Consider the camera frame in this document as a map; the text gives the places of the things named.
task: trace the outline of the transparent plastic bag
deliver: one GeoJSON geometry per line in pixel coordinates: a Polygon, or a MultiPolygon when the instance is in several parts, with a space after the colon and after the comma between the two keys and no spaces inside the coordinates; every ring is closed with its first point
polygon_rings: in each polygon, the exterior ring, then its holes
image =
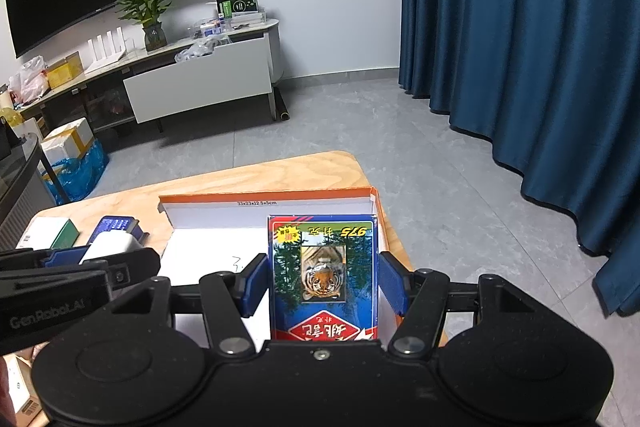
{"type": "Polygon", "coordinates": [[[231,39],[227,35],[212,35],[205,39],[194,42],[191,48],[181,51],[175,55],[176,62],[184,62],[192,58],[206,57],[213,53],[213,49],[221,44],[229,44],[231,39]]]}
{"type": "Polygon", "coordinates": [[[20,95],[20,74],[16,73],[14,76],[9,77],[9,91],[14,96],[14,100],[17,103],[22,103],[22,97],[20,95]]]}
{"type": "MultiPolygon", "coordinates": [[[[44,58],[41,56],[32,58],[29,62],[21,65],[17,76],[20,78],[20,97],[18,101],[21,103],[33,102],[49,89],[44,58]]],[[[14,77],[10,80],[10,84],[16,84],[14,77]]]]}

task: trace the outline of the blue gripper pad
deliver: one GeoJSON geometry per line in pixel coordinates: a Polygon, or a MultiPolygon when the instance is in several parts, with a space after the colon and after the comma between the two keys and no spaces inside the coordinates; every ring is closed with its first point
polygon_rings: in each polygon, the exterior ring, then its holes
{"type": "Polygon", "coordinates": [[[269,258],[265,257],[254,272],[247,277],[246,288],[241,300],[240,315],[252,317],[269,287],[269,258]]]}
{"type": "Polygon", "coordinates": [[[48,261],[45,261],[44,266],[49,268],[51,266],[67,266],[69,264],[78,264],[84,257],[86,251],[89,250],[89,246],[65,248],[65,250],[56,250],[49,257],[48,261]]]}
{"type": "Polygon", "coordinates": [[[409,297],[404,291],[402,276],[384,255],[379,255],[378,261],[378,286],[396,315],[404,315],[409,309],[409,297]]]}

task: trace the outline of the white drawer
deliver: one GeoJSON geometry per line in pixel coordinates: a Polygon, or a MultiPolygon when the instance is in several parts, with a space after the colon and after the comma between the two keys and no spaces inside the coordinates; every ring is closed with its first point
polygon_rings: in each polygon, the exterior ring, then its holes
{"type": "Polygon", "coordinates": [[[207,57],[127,78],[136,121],[271,92],[268,52],[264,38],[235,42],[207,57]]]}

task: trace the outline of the floor baseboard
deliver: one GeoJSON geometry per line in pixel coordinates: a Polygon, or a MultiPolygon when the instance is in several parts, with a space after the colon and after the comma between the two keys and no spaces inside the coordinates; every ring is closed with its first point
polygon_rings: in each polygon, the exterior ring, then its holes
{"type": "Polygon", "coordinates": [[[399,68],[375,68],[372,70],[337,71],[336,73],[310,74],[281,78],[276,86],[282,90],[300,89],[301,87],[325,86],[328,84],[343,84],[360,80],[380,80],[382,78],[398,77],[399,68]]]}

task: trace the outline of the plastic bag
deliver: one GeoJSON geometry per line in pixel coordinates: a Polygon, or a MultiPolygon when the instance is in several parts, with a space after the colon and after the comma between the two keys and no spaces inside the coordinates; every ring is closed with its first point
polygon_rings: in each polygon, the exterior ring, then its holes
{"type": "Polygon", "coordinates": [[[227,35],[212,35],[206,39],[195,42],[191,48],[182,50],[175,55],[176,62],[184,62],[192,58],[206,57],[213,53],[213,49],[220,44],[230,44],[231,39],[227,35]]]}
{"type": "Polygon", "coordinates": [[[9,79],[11,90],[15,93],[18,103],[30,103],[37,100],[49,89],[47,74],[45,73],[44,58],[32,58],[21,65],[18,73],[9,79]],[[17,84],[15,76],[19,77],[20,90],[13,86],[17,84]]]}
{"type": "MultiPolygon", "coordinates": [[[[56,162],[52,167],[58,181],[65,189],[66,195],[73,202],[84,200],[94,190],[108,162],[109,159],[104,153],[102,145],[94,139],[91,147],[82,158],[65,158],[56,162]]],[[[49,176],[45,175],[44,181],[56,203],[64,204],[49,176]]]]}

